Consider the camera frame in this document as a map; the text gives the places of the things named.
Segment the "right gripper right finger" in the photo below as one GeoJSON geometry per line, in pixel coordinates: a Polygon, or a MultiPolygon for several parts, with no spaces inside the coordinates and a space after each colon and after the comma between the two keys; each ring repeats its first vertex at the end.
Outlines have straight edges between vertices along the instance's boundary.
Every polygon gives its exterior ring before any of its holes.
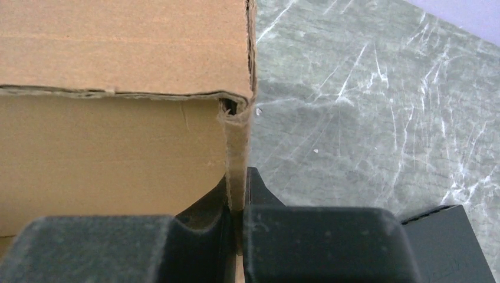
{"type": "Polygon", "coordinates": [[[248,168],[246,282],[421,282],[402,224],[380,208],[287,206],[248,168]]]}

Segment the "brown cardboard box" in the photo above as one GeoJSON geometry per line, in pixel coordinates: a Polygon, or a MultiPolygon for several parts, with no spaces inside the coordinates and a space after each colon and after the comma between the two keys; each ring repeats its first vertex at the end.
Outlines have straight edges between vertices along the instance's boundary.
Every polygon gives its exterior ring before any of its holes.
{"type": "Polygon", "coordinates": [[[255,1],[1,2],[1,261],[47,216],[176,216],[221,180],[235,278],[255,1]]]}

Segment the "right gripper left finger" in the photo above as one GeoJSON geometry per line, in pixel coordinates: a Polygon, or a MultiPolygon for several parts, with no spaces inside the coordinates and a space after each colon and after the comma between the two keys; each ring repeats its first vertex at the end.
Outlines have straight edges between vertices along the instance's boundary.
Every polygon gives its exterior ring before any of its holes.
{"type": "Polygon", "coordinates": [[[47,216],[1,261],[2,282],[231,282],[226,182],[176,216],[47,216]]]}

